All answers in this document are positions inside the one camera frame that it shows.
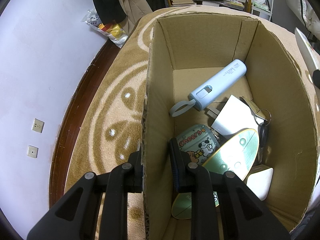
electrical outlet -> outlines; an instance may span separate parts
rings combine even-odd
[[[38,156],[38,148],[28,145],[28,154],[29,157],[36,158]]]
[[[43,130],[43,126],[44,126],[44,122],[38,120],[38,119],[35,119],[34,122],[33,122],[33,126],[32,126],[32,129],[33,131],[36,131],[36,132],[42,132]]]

green oval card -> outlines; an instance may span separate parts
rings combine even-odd
[[[233,171],[241,180],[248,175],[259,148],[259,135],[254,129],[246,129],[228,140],[203,163],[208,171],[223,174]],[[213,192],[215,205],[219,205]],[[176,219],[191,218],[191,193],[180,193],[174,200],[171,214]]]

plastic bag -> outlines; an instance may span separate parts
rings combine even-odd
[[[85,22],[91,28],[107,36],[119,48],[122,47],[122,45],[128,38],[128,35],[119,24],[109,23],[103,25],[95,8],[93,8],[91,11],[88,10],[88,14],[83,17],[81,22]]]
[[[253,0],[253,6],[258,7],[264,11],[270,12],[269,6],[266,5],[266,0]]]

beige coat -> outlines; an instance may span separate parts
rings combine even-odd
[[[120,23],[127,34],[130,34],[136,22],[152,10],[146,0],[119,0],[127,17]]]

cardboard flap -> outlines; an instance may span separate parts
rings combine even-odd
[[[207,13],[159,18],[173,69],[228,65],[233,60],[243,19],[247,18]]]
[[[238,43],[232,60],[239,59],[242,62],[245,61],[252,43],[252,39],[256,32],[258,22],[259,21],[256,19],[242,20]]]

